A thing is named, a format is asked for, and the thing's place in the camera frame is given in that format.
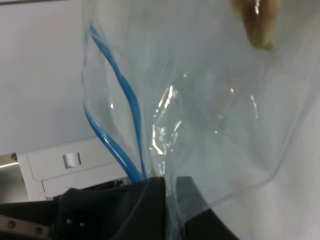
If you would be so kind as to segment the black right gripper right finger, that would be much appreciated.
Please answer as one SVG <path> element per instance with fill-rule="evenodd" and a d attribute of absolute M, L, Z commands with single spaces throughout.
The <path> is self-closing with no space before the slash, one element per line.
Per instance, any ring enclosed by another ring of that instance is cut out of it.
<path fill-rule="evenodd" d="M 237 240 L 204 199 L 191 176 L 176 179 L 183 240 Z"/>

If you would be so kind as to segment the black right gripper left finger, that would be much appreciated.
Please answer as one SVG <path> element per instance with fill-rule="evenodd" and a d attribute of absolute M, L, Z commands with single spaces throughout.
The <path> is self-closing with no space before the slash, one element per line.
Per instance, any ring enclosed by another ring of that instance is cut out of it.
<path fill-rule="evenodd" d="M 52 200 L 0 206 L 3 240 L 163 240 L 162 177 L 106 189 L 67 190 Z"/>

